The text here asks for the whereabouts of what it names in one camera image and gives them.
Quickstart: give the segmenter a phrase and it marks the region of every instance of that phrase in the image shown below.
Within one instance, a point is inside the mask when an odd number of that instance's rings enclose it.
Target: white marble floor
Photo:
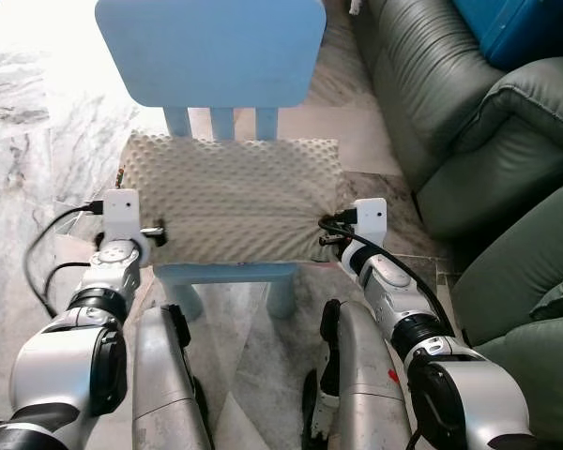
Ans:
[[[96,0],[4,0],[0,7],[0,418],[11,411],[8,375],[21,345],[47,322],[27,288],[23,252],[53,217],[99,197],[114,180],[133,128],[164,131],[162,113],[127,94],[94,23]],[[389,250],[403,255],[449,306],[446,249],[422,230],[384,119],[360,62],[342,0],[326,1],[328,25],[302,105],[280,112],[280,136],[335,138],[355,196],[388,201]],[[207,110],[190,112],[197,137],[211,137]],[[238,138],[253,137],[253,113],[236,112]],[[46,239],[34,259],[42,280],[62,261],[87,258],[99,221],[74,217]],[[63,308],[79,278],[57,276],[53,301]],[[126,324],[164,301],[150,270]],[[317,327],[331,297],[360,298],[333,267],[301,267],[298,312],[288,321],[266,315],[265,286],[202,286],[205,313],[190,326],[192,367],[205,386],[220,449],[298,449],[300,387],[314,366]],[[91,450],[131,448],[130,396],[100,419]]]

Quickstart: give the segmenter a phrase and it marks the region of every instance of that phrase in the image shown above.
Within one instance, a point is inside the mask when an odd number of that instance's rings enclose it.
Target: chair leg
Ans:
[[[172,284],[171,280],[161,278],[167,301],[176,303],[187,322],[197,319],[203,312],[203,301],[191,284]]]
[[[296,309],[294,273],[271,281],[266,293],[266,310],[269,312],[269,315],[277,319],[286,319]]]

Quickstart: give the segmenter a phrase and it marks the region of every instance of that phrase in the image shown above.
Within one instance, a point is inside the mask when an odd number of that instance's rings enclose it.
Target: foam cushion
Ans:
[[[210,142],[134,133],[124,188],[143,226],[165,220],[153,264],[328,261],[317,220],[343,209],[347,183],[331,140]]]

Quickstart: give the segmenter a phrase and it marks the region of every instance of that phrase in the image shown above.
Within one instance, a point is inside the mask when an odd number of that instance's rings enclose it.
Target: blue box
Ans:
[[[490,64],[513,70],[563,56],[563,0],[452,0]]]

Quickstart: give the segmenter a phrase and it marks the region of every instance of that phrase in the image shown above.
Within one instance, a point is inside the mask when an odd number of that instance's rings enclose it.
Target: green leather sofa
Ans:
[[[432,237],[494,238],[563,185],[563,57],[490,66],[450,0],[364,0],[353,22]]]
[[[451,299],[471,345],[519,383],[534,434],[563,443],[563,187],[481,253]]]

